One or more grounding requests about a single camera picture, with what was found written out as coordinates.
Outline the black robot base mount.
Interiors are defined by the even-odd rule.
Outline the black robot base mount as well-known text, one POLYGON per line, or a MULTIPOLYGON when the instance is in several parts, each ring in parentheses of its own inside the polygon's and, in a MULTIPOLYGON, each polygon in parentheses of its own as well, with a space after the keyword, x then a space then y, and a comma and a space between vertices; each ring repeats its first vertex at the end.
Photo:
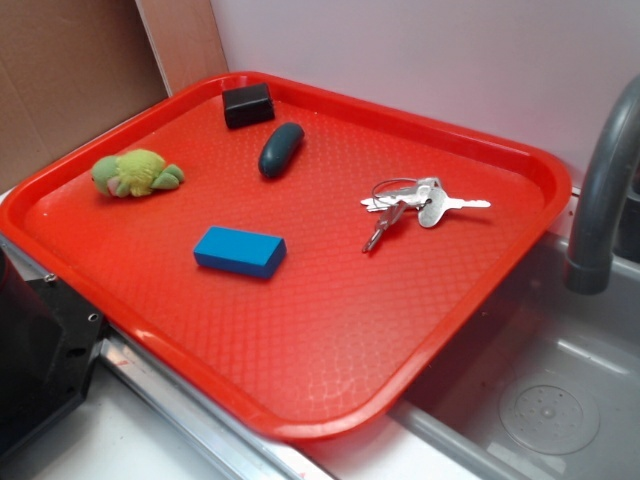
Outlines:
POLYGON ((24 279, 1 254, 1 459, 87 397, 103 313, 57 278, 24 279))

